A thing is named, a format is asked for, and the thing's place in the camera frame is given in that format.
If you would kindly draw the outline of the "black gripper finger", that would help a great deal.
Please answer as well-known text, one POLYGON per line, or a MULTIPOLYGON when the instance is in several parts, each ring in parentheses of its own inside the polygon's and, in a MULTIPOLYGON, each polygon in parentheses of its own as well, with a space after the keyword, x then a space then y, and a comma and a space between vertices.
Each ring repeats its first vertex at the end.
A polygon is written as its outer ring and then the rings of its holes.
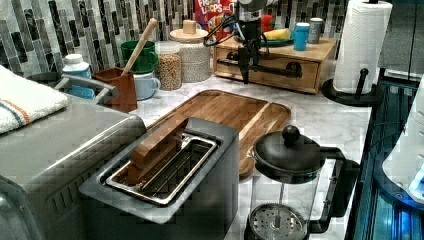
POLYGON ((239 46, 238 55, 239 55, 238 65, 239 65, 239 69, 243 78, 243 82, 245 84, 248 84, 249 83, 249 60, 250 60, 248 49, 244 46, 239 46))
POLYGON ((252 55, 253 65, 254 66, 259 65, 259 60, 260 60, 259 59, 259 56, 260 56, 259 48, 255 48, 254 51, 253 51, 253 55, 252 55))

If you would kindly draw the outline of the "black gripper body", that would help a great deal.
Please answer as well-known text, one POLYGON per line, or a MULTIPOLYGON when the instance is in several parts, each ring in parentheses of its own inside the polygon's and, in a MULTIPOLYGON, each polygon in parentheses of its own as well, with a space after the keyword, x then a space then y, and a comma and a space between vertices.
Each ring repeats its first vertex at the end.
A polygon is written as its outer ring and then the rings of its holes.
POLYGON ((239 21, 240 36, 244 37, 241 48, 259 50, 261 47, 261 19, 239 21))

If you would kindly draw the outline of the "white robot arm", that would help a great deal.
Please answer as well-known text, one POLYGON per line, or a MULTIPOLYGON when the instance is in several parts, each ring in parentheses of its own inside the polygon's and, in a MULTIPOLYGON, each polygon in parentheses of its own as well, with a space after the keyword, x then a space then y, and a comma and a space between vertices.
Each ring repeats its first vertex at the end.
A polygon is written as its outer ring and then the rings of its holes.
POLYGON ((263 38, 261 17, 262 10, 274 0, 237 0, 236 27, 242 45, 238 47, 238 66, 243 82, 249 83, 250 60, 258 59, 263 38))

